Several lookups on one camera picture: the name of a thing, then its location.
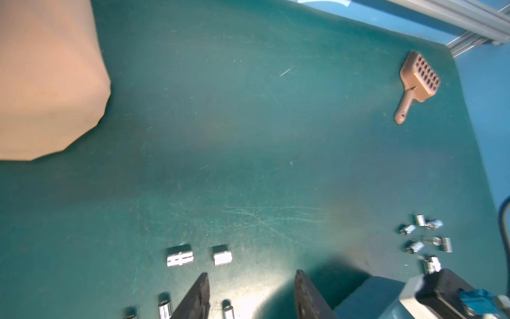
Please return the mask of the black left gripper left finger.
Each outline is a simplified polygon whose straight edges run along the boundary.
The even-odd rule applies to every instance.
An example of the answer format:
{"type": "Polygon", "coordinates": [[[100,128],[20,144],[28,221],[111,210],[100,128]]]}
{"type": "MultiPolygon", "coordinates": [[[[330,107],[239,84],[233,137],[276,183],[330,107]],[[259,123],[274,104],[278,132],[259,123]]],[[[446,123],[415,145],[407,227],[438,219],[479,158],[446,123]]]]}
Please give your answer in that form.
{"type": "Polygon", "coordinates": [[[208,319],[210,295],[209,276],[203,272],[174,310],[171,319],[208,319]]]}

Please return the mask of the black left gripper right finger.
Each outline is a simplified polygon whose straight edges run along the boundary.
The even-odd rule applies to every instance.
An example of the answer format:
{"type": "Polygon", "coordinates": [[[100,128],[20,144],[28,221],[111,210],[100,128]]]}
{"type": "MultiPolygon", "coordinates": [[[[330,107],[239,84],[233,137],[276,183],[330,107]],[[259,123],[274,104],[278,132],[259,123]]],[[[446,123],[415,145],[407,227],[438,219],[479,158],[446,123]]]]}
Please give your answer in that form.
{"type": "Polygon", "coordinates": [[[303,270],[294,280],[294,302],[298,319],[336,319],[333,310],[303,270]]]}

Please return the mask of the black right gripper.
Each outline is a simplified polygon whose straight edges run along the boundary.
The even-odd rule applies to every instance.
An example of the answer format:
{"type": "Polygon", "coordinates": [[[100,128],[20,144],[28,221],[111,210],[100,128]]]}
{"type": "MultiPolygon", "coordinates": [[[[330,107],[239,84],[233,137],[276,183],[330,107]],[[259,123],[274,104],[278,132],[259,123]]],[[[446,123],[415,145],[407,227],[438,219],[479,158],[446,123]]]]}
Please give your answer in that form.
{"type": "Polygon", "coordinates": [[[437,318],[509,318],[508,297],[474,288],[446,268],[425,275],[414,297],[437,318]]]}

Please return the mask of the teal plastic storage box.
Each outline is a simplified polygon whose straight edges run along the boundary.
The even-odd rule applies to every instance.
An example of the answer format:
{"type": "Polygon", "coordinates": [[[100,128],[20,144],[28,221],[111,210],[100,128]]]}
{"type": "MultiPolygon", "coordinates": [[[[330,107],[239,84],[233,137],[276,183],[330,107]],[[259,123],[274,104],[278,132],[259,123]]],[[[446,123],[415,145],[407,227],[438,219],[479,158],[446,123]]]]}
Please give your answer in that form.
{"type": "Polygon", "coordinates": [[[336,318],[413,318],[399,300],[405,284],[372,276],[336,306],[333,313],[336,318]]]}

